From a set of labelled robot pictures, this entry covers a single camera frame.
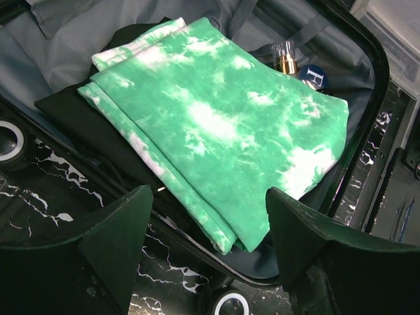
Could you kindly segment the space astronaut kids suitcase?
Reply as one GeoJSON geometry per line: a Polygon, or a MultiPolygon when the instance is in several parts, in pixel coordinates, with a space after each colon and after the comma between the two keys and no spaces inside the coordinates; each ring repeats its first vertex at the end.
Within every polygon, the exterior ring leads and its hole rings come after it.
{"type": "Polygon", "coordinates": [[[350,103],[345,157],[365,135],[388,87],[380,44],[346,1],[2,1],[1,136],[23,147],[1,163],[1,241],[31,238],[128,192],[106,164],[38,110],[36,100],[87,78],[91,56],[168,18],[207,16],[245,48],[295,35],[300,60],[326,70],[350,103]]]}

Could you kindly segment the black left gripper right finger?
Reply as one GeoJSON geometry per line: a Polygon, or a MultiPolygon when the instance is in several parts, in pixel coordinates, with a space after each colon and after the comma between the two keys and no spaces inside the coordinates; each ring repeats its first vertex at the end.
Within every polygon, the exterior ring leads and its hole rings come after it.
{"type": "Polygon", "coordinates": [[[275,187],[266,210],[294,314],[419,313],[419,247],[355,230],[275,187]]]}

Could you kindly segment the green tie-dye cloth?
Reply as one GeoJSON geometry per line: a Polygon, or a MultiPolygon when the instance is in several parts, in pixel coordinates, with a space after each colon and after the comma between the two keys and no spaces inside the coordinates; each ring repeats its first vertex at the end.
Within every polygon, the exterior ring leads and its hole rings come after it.
{"type": "Polygon", "coordinates": [[[222,254],[263,241],[268,188],[303,197],[345,148],[345,100],[265,66],[206,18],[162,23],[91,60],[79,94],[222,254]]]}

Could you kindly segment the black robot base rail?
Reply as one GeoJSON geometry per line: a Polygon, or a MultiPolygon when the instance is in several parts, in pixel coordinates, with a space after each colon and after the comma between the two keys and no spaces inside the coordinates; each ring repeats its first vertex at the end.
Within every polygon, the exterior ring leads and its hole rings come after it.
{"type": "Polygon", "coordinates": [[[392,242],[419,245],[419,167],[394,152],[367,222],[366,232],[392,242]]]}

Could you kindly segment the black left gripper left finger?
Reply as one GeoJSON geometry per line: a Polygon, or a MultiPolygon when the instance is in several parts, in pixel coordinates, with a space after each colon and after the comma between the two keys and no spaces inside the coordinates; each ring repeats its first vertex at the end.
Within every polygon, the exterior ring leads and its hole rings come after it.
{"type": "Polygon", "coordinates": [[[31,238],[1,241],[2,314],[126,314],[153,195],[139,186],[31,238]]]}

